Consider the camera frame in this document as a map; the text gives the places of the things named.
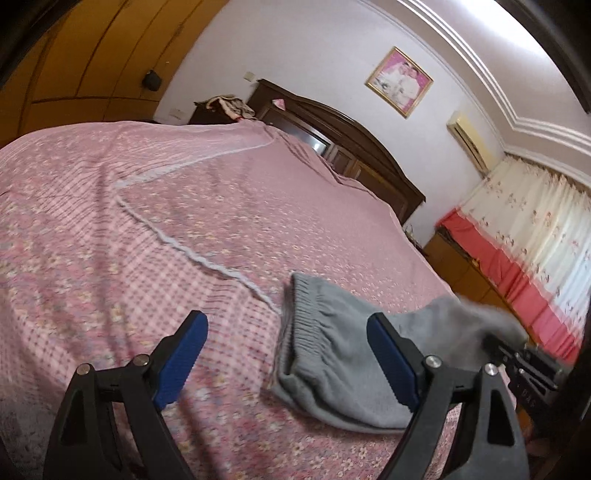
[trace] framed picture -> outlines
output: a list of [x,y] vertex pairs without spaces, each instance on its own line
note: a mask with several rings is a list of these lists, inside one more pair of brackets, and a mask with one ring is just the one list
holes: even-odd
[[432,83],[433,79],[396,47],[365,82],[404,118],[410,115]]

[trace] metal screw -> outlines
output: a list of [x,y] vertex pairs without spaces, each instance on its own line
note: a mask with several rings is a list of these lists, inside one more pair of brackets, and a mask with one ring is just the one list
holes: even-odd
[[494,364],[486,364],[484,371],[491,377],[494,377],[499,372],[499,369]]
[[145,367],[150,362],[150,356],[145,353],[141,353],[134,357],[134,365],[136,367]]
[[435,355],[429,355],[425,359],[425,363],[431,368],[439,368],[441,366],[441,359]]
[[78,368],[76,368],[76,373],[78,375],[86,375],[90,372],[90,365],[89,364],[80,364]]

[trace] crown molding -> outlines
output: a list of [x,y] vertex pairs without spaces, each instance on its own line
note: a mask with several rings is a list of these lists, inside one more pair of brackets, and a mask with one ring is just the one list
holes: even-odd
[[532,152],[526,148],[517,147],[516,145],[506,145],[505,152],[510,153],[513,155],[517,155],[521,158],[527,158],[529,160],[533,160],[540,165],[544,165],[546,167],[550,167],[555,171],[559,171],[560,173],[564,173],[565,175],[569,176],[573,180],[576,180],[583,185],[591,186],[591,176],[583,173],[580,170],[577,170],[574,167],[571,167],[567,164],[559,162],[550,157],[546,157],[546,155],[542,155],[540,153]]
[[456,81],[456,83],[460,86],[460,88],[462,89],[462,91],[464,91],[464,93],[466,94],[466,96],[468,98],[470,98],[470,100],[472,100],[472,102],[476,105],[476,107],[478,108],[480,114],[487,121],[487,123],[488,123],[491,131],[494,133],[496,140],[502,146],[505,145],[505,141],[503,140],[503,137],[501,135],[501,132],[499,131],[499,129],[495,125],[495,123],[492,121],[491,116],[487,113],[486,109],[481,104],[480,100],[476,97],[476,95],[474,95],[474,92],[467,85],[467,83],[460,76],[460,74],[458,74],[458,72],[456,72],[452,68],[452,66],[449,65],[448,62],[441,55],[439,55],[438,52],[436,52],[435,50],[433,50],[432,46],[429,45],[429,43],[427,43],[425,40],[423,40],[422,37],[420,37],[419,35],[417,35],[414,32],[414,30],[412,30],[406,24],[402,23],[398,18],[394,17],[390,13],[386,12],[386,10],[384,10],[384,9],[380,8],[379,6],[375,5],[374,3],[372,3],[371,0],[358,0],[358,2],[360,4],[363,4],[368,9],[373,10],[374,13],[377,13],[378,15],[380,15],[383,18],[385,18],[386,20],[388,20],[390,23],[396,25],[398,28],[400,28],[401,30],[403,30],[403,32],[405,32],[409,37],[411,37],[413,40],[415,40],[417,43],[419,43],[419,45],[421,45],[423,47],[423,49],[429,55],[431,55],[432,57],[434,57],[440,63],[441,67],[444,68],[445,70],[447,70],[447,72],[449,73],[449,75]]
[[[485,118],[493,126],[493,131],[498,133],[498,129],[494,126],[490,116],[485,112],[482,104],[477,100],[474,93],[466,85],[464,80],[453,70],[449,64],[437,53],[434,48],[426,43],[421,37],[414,33],[408,26],[397,20],[393,15],[386,12],[382,8],[373,4],[371,0],[358,0],[366,7],[374,10],[383,17],[387,18],[406,33],[412,36],[415,40],[423,45],[432,55],[434,55],[442,65],[452,74],[457,83],[464,89],[464,91],[475,101],[479,109],[483,112]],[[474,74],[479,80],[485,85],[486,89],[498,105],[499,109],[503,113],[507,123],[511,129],[515,132],[522,134],[533,135],[535,137],[544,138],[556,142],[568,148],[577,150],[585,155],[591,157],[591,137],[585,135],[574,129],[563,127],[561,125],[553,124],[534,118],[521,117],[515,111],[515,108],[511,105],[509,98],[501,88],[501,85],[496,81],[491,71],[484,64],[482,59],[476,54],[476,52],[468,45],[468,43],[462,38],[462,36],[455,31],[444,19],[442,19],[437,13],[435,13],[430,7],[425,5],[421,0],[397,0],[398,3],[409,9],[414,15],[419,17],[429,27],[431,27],[441,38],[443,38],[454,51],[466,62],[466,64],[472,69]],[[504,141],[501,135],[498,135],[498,139],[501,144]]]

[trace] floral curtain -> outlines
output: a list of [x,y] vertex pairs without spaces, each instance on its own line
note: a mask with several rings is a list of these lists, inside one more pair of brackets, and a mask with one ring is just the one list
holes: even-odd
[[591,199],[506,157],[441,222],[551,353],[574,361],[591,288]]

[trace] floral bedspread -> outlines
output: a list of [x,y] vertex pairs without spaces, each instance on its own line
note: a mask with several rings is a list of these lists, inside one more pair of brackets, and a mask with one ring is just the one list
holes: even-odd
[[449,293],[386,204],[259,122],[58,127],[5,147],[0,171],[0,436],[30,478],[76,365],[150,352],[191,309],[209,338],[163,416],[198,478],[379,475],[399,436],[327,427],[265,385],[291,271],[390,312]]

